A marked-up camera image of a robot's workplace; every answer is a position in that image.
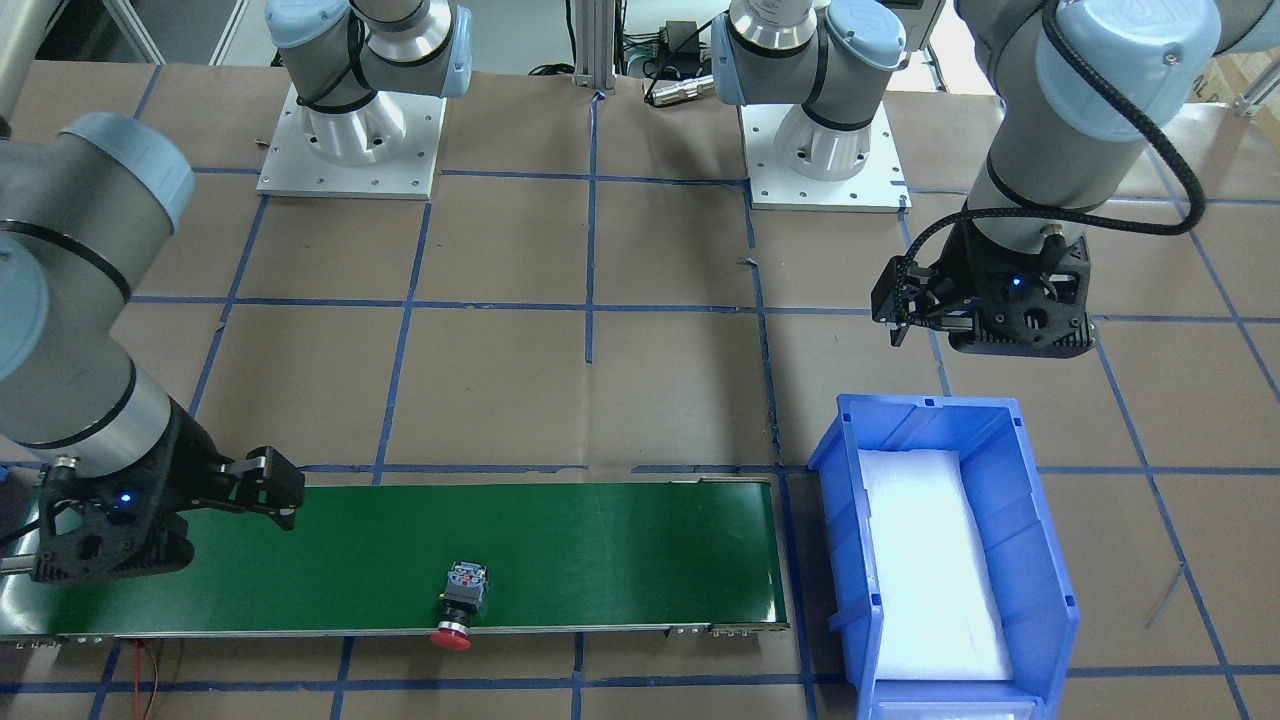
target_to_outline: light blue joint cover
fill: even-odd
[[[1274,0],[1262,18],[1228,53],[1261,53],[1280,45],[1280,0]]]
[[[1060,0],[1057,19],[1075,51],[1157,126],[1178,114],[1222,32],[1212,0]],[[1107,142],[1142,140],[1043,32],[1036,74],[1050,106],[1073,128]]]
[[[49,318],[49,284],[40,261],[0,233],[0,382],[31,356]]]
[[[348,0],[270,0],[266,27],[271,42],[288,50],[306,45],[342,22],[351,12]]]
[[[471,10],[458,5],[453,15],[453,45],[449,49],[449,69],[444,73],[440,97],[462,97],[471,87]]]
[[[746,105],[742,82],[737,78],[733,60],[733,41],[728,36],[728,17],[716,15],[712,22],[712,74],[716,77],[716,97],[726,105]]]
[[[129,170],[164,208],[173,232],[196,192],[196,176],[182,151],[150,127],[111,113],[90,113],[61,129],[106,152]]]
[[[876,0],[832,0],[827,8],[831,36],[861,61],[896,70],[906,47],[906,28],[893,10]]]

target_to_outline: white foam insert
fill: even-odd
[[[1012,667],[987,557],[945,450],[858,451],[884,626],[878,678],[1009,680]]]

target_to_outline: white mounting plate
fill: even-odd
[[[430,200],[444,100],[403,92],[388,95],[404,111],[408,127],[401,152],[371,165],[338,165],[311,150],[297,104],[298,94],[289,87],[262,174],[257,178],[257,191],[287,197]]]
[[[806,178],[792,170],[773,146],[773,136],[791,105],[746,105],[742,146],[751,178],[751,205],[777,210],[835,210],[841,213],[897,213],[911,208],[902,163],[888,127],[884,105],[872,120],[872,149],[867,165],[844,182]]]

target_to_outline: green conveyor belt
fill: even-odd
[[[489,568],[477,633],[786,626],[764,483],[307,488],[291,533],[186,516],[182,571],[0,580],[0,637],[422,633],[454,560]]]

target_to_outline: blue storage bin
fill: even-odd
[[[1080,621],[1018,402],[841,395],[809,466],[822,480],[846,676],[858,720],[1051,720]],[[879,679],[883,605],[859,450],[948,450],[987,559],[1012,666],[1009,682]]]

